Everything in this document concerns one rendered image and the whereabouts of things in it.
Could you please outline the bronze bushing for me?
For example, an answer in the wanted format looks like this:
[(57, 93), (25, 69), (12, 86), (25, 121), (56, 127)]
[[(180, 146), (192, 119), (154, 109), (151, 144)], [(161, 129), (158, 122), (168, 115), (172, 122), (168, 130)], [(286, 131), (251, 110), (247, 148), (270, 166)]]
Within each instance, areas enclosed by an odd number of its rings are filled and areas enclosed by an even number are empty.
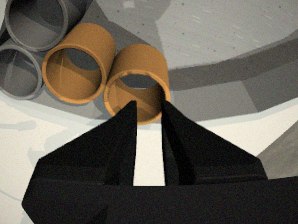
[[(87, 53), (100, 70), (89, 71), (75, 66), (67, 56), (69, 48)], [(93, 23), (78, 24), (44, 57), (43, 81), (53, 95), (65, 102), (88, 103), (102, 93), (115, 54), (115, 42), (107, 30)]]
[[(130, 74), (145, 75), (158, 83), (147, 89), (134, 89), (120, 80)], [(170, 102), (167, 62), (160, 51), (146, 44), (129, 45), (118, 52), (104, 87), (103, 102), (112, 116), (132, 100), (137, 101), (137, 125), (160, 119), (162, 100)]]

